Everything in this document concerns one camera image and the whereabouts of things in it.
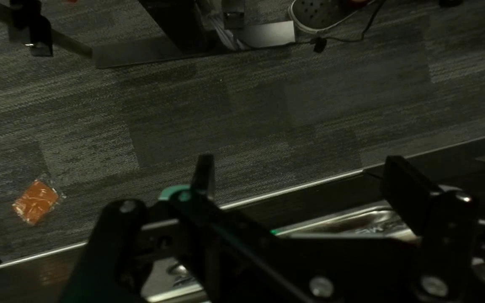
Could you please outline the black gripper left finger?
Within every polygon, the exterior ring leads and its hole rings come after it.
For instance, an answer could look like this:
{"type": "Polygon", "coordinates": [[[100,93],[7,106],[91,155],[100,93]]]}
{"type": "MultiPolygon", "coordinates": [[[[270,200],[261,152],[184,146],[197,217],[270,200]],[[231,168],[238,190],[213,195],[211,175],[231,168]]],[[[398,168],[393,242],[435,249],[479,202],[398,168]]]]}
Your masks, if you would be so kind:
{"type": "Polygon", "coordinates": [[[191,184],[169,189],[155,205],[108,204],[58,303],[147,303],[142,290],[167,258],[214,303],[283,296],[288,279],[271,256],[277,237],[245,214],[218,207],[214,185],[214,158],[202,155],[191,184]]]}

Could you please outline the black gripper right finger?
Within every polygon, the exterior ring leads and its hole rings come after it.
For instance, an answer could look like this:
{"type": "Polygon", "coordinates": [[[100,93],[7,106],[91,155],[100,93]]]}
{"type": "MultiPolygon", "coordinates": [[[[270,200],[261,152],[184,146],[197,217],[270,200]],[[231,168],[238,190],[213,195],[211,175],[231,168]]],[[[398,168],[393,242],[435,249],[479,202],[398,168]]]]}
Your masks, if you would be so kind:
{"type": "Polygon", "coordinates": [[[421,303],[485,303],[485,273],[474,266],[479,200],[438,185],[399,155],[386,158],[381,192],[420,237],[415,296],[421,303]]]}

